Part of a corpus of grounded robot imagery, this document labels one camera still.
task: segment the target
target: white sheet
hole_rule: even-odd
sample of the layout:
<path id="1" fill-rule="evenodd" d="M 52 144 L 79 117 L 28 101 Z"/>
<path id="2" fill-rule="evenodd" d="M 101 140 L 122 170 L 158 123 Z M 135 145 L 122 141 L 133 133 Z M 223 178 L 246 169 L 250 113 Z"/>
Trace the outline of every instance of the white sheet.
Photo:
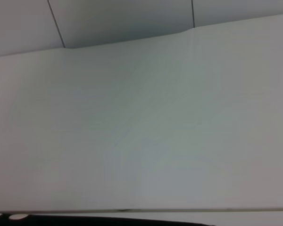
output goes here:
<path id="1" fill-rule="evenodd" d="M 283 15 L 0 57 L 0 210 L 283 207 Z"/>

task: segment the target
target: gray line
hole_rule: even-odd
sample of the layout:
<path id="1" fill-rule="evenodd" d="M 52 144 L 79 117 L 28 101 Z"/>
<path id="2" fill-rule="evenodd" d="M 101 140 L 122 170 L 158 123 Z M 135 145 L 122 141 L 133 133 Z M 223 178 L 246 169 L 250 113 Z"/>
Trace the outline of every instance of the gray line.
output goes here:
<path id="1" fill-rule="evenodd" d="M 61 39 L 63 47 L 65 48 L 65 44 L 64 44 L 64 41 L 63 41 L 63 38 L 62 38 L 62 35 L 61 35 L 61 32 L 60 32 L 60 29 L 58 28 L 58 23 L 57 23 L 57 20 L 55 18 L 55 15 L 53 14 L 53 11 L 52 11 L 52 8 L 51 8 L 51 4 L 50 4 L 49 0 L 47 0 L 47 3 L 49 5 L 49 9 L 51 11 L 51 15 L 52 15 L 53 21 L 55 22 L 55 25 L 56 25 L 56 28 L 57 28 L 57 31 L 58 31 L 58 35 L 60 36 L 60 39 Z"/>
<path id="2" fill-rule="evenodd" d="M 191 0 L 191 4 L 192 4 L 193 28 L 195 28 L 195 16 L 194 16 L 194 3 L 193 3 L 193 0 Z"/>
<path id="3" fill-rule="evenodd" d="M 213 212 L 279 212 L 279 208 L 226 208 L 226 209 L 110 209 L 110 210 L 17 210 L 17 211 L 0 211 L 8 214 L 78 214 L 78 213 L 213 213 Z"/>

